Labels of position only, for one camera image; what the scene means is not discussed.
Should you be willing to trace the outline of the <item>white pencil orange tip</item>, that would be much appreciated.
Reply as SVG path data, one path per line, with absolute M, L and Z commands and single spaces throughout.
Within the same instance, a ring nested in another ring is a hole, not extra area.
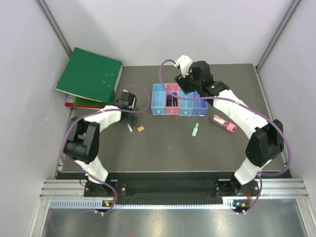
M 129 129 L 130 133 L 133 133 L 133 132 L 134 132 L 130 124 L 128 124 L 127 127 L 128 127 L 128 129 Z

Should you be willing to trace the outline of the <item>purple drawer box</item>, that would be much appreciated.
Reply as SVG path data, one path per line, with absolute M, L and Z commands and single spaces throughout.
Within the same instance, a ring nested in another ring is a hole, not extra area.
M 193 101 L 193 114 L 192 116 L 201 117 L 206 116 L 208 112 L 208 103 L 204 100 Z

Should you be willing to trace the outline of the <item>light blue drawer box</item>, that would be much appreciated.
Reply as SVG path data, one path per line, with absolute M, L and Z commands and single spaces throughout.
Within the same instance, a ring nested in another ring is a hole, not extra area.
M 166 115 L 166 91 L 160 83 L 153 84 L 151 110 L 154 116 Z
M 183 98 L 187 98 L 187 100 L 179 101 L 179 116 L 192 116 L 194 104 L 193 100 L 188 100 L 188 98 L 193 97 L 193 93 L 185 94 L 184 91 L 180 88 L 179 96 Z

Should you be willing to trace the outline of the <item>small orange eraser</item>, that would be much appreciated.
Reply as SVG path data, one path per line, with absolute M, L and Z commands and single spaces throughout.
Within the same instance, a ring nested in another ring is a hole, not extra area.
M 140 127 L 137 128 L 137 130 L 138 130 L 139 132 L 141 132 L 141 131 L 144 130 L 144 127 L 143 127 L 143 126 L 140 126 Z

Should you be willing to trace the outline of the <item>black highlighter blue cap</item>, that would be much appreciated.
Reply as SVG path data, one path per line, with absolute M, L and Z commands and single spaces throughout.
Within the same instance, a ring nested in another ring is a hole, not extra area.
M 172 106 L 178 107 L 178 99 L 175 96 L 177 96 L 177 92 L 172 92 Z

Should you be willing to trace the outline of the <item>pink drawer box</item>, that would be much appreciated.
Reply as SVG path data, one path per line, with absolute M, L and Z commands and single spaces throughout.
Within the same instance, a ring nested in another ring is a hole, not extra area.
M 180 87 L 176 83 L 167 83 L 166 89 L 172 94 L 166 94 L 166 114 L 178 115 L 180 110 L 179 100 L 174 96 L 179 96 Z

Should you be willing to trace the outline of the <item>black marker purple cap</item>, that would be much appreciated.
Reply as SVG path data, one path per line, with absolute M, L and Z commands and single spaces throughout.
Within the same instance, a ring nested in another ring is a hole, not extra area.
M 167 95 L 166 97 L 166 107 L 171 107 L 172 106 L 172 96 Z

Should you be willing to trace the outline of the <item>green ring binder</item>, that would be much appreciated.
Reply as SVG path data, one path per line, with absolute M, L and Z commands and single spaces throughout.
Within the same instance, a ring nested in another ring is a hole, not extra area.
M 70 95 L 102 103 L 114 100 L 122 62 L 76 47 L 55 87 Z

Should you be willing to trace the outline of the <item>red and green folder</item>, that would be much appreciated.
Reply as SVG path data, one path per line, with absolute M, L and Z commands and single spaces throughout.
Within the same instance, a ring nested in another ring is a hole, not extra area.
M 85 109 L 94 109 L 99 110 L 106 106 L 106 103 L 97 102 L 74 95 L 68 95 L 65 106 L 69 108 L 85 108 Z

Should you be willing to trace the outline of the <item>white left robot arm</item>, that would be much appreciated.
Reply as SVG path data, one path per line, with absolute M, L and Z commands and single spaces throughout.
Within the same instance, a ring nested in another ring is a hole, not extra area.
M 116 122 L 132 125 L 137 121 L 135 114 L 137 98 L 134 94 L 124 90 L 115 102 L 106 105 L 100 111 L 81 118 L 73 118 L 73 128 L 67 138 L 64 154 L 71 157 L 78 164 L 95 190 L 102 196 L 108 195 L 112 184 L 107 181 L 108 171 L 99 160 L 100 133 Z

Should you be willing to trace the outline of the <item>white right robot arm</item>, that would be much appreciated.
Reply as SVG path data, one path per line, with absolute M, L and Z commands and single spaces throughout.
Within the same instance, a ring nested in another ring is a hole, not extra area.
M 249 138 L 246 158 L 230 183 L 235 195 L 243 195 L 256 174 L 284 150 L 284 140 L 279 134 L 283 130 L 282 123 L 276 119 L 270 124 L 265 118 L 249 111 L 226 84 L 213 79 L 210 66 L 205 61 L 192 62 L 189 57 L 184 57 L 178 59 L 175 66 L 181 71 L 175 81 L 185 94 L 197 92 L 212 107 L 228 116 Z

